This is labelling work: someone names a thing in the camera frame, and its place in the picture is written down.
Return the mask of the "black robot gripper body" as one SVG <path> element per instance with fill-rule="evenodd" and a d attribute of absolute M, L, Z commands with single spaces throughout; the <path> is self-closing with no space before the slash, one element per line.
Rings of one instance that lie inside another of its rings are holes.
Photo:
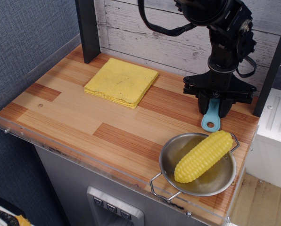
<path fill-rule="evenodd" d="M 183 78 L 183 92 L 196 98 L 232 100 L 250 104 L 256 87 L 238 79 L 233 73 L 216 73 L 212 70 Z"/>

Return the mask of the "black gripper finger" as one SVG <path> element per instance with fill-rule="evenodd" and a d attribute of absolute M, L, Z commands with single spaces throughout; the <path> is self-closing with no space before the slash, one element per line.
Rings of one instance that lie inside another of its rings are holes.
<path fill-rule="evenodd" d="M 214 96 L 204 92 L 199 92 L 198 94 L 198 109 L 202 115 L 205 115 L 209 109 L 209 102 Z"/>
<path fill-rule="evenodd" d="M 229 113 L 233 104 L 236 103 L 235 99 L 220 99 L 218 115 L 219 118 L 224 118 Z"/>

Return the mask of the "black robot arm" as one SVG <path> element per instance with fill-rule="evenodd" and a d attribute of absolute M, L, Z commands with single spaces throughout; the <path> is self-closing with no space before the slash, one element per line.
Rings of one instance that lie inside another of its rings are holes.
<path fill-rule="evenodd" d="M 239 71 L 243 61 L 256 69 L 256 63 L 249 57 L 256 45 L 251 11 L 240 0 L 178 0 L 176 6 L 190 23 L 209 30 L 212 47 L 207 61 L 209 71 L 186 76 L 183 92 L 196 96 L 201 114 L 207 113 L 212 99 L 218 99 L 220 118 L 226 117 L 236 102 L 250 104 L 256 87 L 243 79 L 255 71 L 238 78 L 234 72 Z"/>

